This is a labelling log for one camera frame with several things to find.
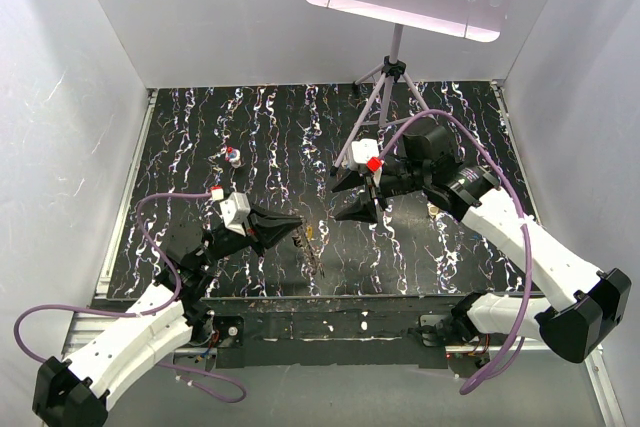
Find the silver keyring holder with keys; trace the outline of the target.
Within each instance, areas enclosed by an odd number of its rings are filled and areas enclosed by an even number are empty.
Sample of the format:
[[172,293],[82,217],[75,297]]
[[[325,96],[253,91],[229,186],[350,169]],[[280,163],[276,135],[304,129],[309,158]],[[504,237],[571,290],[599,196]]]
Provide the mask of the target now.
[[300,250],[303,256],[305,272],[310,277],[319,275],[321,278],[324,278],[324,267],[320,261],[320,256],[316,253],[314,247],[310,243],[307,235],[307,228],[301,226],[297,227],[292,234],[292,240],[294,246]]

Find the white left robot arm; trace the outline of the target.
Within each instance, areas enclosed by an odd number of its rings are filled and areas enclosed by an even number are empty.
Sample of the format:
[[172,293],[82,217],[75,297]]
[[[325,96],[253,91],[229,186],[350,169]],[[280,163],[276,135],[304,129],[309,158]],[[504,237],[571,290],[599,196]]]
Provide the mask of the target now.
[[211,230],[173,223],[161,245],[168,261],[140,298],[87,345],[41,364],[32,409],[45,425],[103,425],[126,390],[167,355],[210,342],[218,330],[203,300],[209,266],[246,248],[263,255],[304,224],[245,200],[224,200],[221,210]]

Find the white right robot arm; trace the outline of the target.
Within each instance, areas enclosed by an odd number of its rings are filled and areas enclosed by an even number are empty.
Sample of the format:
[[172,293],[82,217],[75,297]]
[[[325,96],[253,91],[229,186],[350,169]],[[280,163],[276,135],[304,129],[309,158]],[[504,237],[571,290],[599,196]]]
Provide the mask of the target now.
[[630,278],[580,258],[519,214],[506,187],[487,167],[462,161],[453,136],[433,119],[417,120],[400,139],[400,154],[389,157],[374,139],[351,138],[345,144],[335,166],[346,172],[333,189],[364,190],[336,220],[376,223],[389,198],[422,192],[430,204],[497,247],[543,294],[527,300],[473,292],[429,328],[430,337],[471,345],[486,334],[515,330],[566,361],[583,362],[622,320]]

